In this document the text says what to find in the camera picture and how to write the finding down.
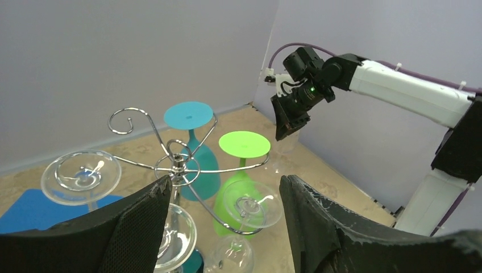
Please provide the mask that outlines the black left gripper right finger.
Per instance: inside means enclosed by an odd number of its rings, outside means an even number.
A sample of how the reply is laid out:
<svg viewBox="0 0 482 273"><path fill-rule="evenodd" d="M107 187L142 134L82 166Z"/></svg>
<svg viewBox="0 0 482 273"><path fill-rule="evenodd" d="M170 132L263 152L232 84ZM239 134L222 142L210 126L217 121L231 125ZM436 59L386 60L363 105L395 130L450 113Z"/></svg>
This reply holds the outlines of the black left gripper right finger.
<svg viewBox="0 0 482 273"><path fill-rule="evenodd" d="M279 186L295 272L480 272L481 231L427 237L367 219L296 175Z"/></svg>

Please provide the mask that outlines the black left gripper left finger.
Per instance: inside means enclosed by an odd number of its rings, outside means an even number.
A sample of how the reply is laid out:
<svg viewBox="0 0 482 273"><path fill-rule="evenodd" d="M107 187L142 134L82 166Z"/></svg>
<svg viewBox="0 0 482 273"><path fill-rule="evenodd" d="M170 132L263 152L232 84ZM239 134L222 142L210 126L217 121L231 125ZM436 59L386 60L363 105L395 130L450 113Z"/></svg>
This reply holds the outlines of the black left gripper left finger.
<svg viewBox="0 0 482 273"><path fill-rule="evenodd" d="M1 235L2 272L153 272L172 193L165 175L46 230Z"/></svg>

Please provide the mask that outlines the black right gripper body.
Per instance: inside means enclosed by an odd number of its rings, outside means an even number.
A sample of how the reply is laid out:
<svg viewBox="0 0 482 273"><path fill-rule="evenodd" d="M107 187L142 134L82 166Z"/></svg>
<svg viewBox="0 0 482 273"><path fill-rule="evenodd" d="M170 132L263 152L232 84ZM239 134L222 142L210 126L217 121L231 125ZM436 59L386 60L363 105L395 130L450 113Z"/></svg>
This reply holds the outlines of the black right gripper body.
<svg viewBox="0 0 482 273"><path fill-rule="evenodd" d="M316 104L325 100L331 102L335 100L335 94L331 87L326 89L317 89L315 86L295 88L292 93L286 97L271 97L273 109L275 106L281 106L287 114L294 117L300 116L304 112L309 112Z"/></svg>

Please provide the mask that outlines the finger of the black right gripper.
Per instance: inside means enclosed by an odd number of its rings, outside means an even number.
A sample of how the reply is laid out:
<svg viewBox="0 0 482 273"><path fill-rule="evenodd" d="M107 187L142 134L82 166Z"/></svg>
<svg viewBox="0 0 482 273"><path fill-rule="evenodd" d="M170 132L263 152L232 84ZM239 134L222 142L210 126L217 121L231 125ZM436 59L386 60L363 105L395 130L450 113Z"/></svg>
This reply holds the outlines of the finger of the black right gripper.
<svg viewBox="0 0 482 273"><path fill-rule="evenodd" d="M294 117L287 114L286 111L279 105L274 107L274 111L276 118L275 139L277 141L281 141L296 133L311 120L307 112L302 113L298 117Z"/></svg>

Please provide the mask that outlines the clear wine glass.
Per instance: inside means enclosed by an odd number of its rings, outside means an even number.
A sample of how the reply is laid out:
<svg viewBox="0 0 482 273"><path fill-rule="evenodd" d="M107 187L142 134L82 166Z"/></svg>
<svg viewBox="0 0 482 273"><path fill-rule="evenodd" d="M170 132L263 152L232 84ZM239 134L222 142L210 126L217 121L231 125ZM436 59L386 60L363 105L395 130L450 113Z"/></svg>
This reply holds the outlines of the clear wine glass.
<svg viewBox="0 0 482 273"><path fill-rule="evenodd" d="M291 157L299 143L300 131L293 133L281 141L273 141L270 160L264 169L269 173L283 175L292 170Z"/></svg>
<svg viewBox="0 0 482 273"><path fill-rule="evenodd" d="M92 212L98 201L119 184L122 167L108 152L82 150L60 156L44 170L40 187L51 201L66 206L86 205Z"/></svg>
<svg viewBox="0 0 482 273"><path fill-rule="evenodd" d="M182 265L191 256L196 242L197 228L192 216L179 205L170 203L153 271L183 272Z"/></svg>
<svg viewBox="0 0 482 273"><path fill-rule="evenodd" d="M252 272L255 252L249 239L281 218L278 194L251 180L227 183L214 205L215 231L220 236L204 260L204 272Z"/></svg>

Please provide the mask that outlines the green plastic wine glass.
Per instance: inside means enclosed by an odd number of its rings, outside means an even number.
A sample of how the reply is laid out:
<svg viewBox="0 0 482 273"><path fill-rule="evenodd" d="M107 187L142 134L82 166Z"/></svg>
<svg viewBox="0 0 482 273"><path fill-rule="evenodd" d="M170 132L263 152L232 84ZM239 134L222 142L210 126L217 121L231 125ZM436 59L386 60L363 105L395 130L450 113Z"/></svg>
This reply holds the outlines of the green plastic wine glass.
<svg viewBox="0 0 482 273"><path fill-rule="evenodd" d="M247 165L247 159L264 156L270 142L252 131L232 131L223 135L218 144L225 153L239 158L239 166L243 167ZM218 191L214 213L235 229L252 231L254 228L248 224L259 226L263 223L265 205L257 203L262 196L247 171L237 171Z"/></svg>

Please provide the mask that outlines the blue plastic wine glass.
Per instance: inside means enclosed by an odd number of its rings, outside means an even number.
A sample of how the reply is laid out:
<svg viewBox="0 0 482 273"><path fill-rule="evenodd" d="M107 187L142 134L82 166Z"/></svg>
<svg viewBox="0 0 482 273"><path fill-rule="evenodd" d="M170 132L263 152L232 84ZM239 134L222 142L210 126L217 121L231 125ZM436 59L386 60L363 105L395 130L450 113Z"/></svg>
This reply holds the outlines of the blue plastic wine glass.
<svg viewBox="0 0 482 273"><path fill-rule="evenodd" d="M208 124L213 118L212 108L197 101L182 102L171 106L164 114L164 122L171 128L185 130L189 134L187 146L194 152L194 160L186 163L193 173L187 173L188 180L194 179L190 185L202 200L213 197L221 186L221 177L218 173L200 173L197 170L216 171L219 169L218 161L212 150L205 144L201 144L195 134L195 129Z"/></svg>

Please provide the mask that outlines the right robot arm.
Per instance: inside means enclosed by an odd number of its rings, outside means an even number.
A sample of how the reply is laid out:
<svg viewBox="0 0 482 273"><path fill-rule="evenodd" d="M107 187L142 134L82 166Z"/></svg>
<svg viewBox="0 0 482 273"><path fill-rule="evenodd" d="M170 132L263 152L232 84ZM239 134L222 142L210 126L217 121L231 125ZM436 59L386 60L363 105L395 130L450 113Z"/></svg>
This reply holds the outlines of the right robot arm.
<svg viewBox="0 0 482 273"><path fill-rule="evenodd" d="M318 52L317 46L296 43L282 62L284 73L275 73L272 63L264 69L265 82L276 89L271 97L276 140L303 128L316 104L335 100L334 89L386 102L445 127L430 171L394 223L398 230L434 236L481 178L481 91L353 53L322 59Z"/></svg>

